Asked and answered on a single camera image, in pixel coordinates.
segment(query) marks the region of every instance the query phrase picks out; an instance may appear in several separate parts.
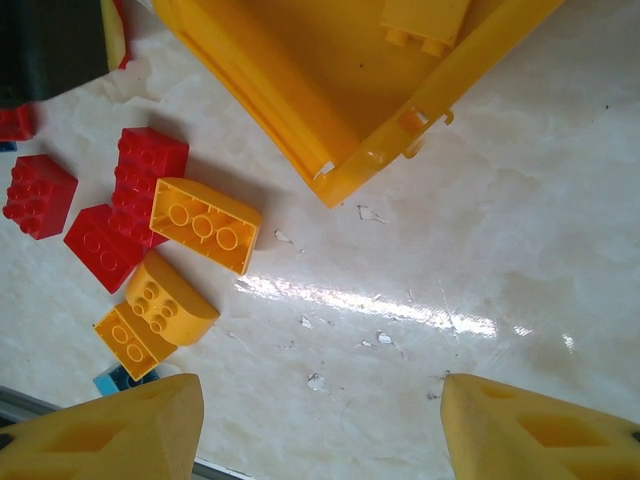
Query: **yellow foam piece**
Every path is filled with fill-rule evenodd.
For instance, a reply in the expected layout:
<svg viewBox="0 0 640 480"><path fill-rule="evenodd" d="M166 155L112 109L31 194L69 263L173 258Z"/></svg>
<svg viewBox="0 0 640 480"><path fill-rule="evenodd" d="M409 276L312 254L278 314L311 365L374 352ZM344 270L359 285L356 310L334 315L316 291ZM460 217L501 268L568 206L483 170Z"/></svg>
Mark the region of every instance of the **yellow foam piece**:
<svg viewBox="0 0 640 480"><path fill-rule="evenodd" d="M157 380L1 428L0 479L191 478L203 418L196 375Z"/></svg>
<svg viewBox="0 0 640 480"><path fill-rule="evenodd" d="M102 8L102 24L107 47L107 63L109 70L116 70L127 54L127 40L122 18L118 13L114 0L100 0Z"/></svg>
<svg viewBox="0 0 640 480"><path fill-rule="evenodd" d="M386 0L381 24L387 40L404 47L410 37L423 39L423 51L442 57L458 42L471 0Z"/></svg>
<svg viewBox="0 0 640 480"><path fill-rule="evenodd" d="M457 480L640 479L640 425L613 415L456 374L441 416Z"/></svg>
<svg viewBox="0 0 640 480"><path fill-rule="evenodd" d="M129 375L138 381L177 350L123 302L94 327Z"/></svg>
<svg viewBox="0 0 640 480"><path fill-rule="evenodd" d="M150 228L242 275L249 268L262 217L201 183L161 178Z"/></svg>
<svg viewBox="0 0 640 480"><path fill-rule="evenodd" d="M155 250L144 257L125 296L133 313L173 345L196 343L220 316Z"/></svg>

